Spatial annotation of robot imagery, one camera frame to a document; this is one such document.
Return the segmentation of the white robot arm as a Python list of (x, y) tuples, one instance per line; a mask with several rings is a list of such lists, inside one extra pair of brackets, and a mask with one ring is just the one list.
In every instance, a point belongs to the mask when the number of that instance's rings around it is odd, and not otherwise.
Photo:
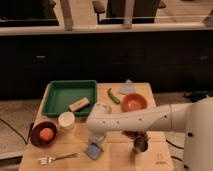
[(213, 97), (109, 114), (96, 103), (86, 121), (89, 140), (101, 144), (109, 131), (174, 131), (185, 134), (183, 171), (213, 171)]

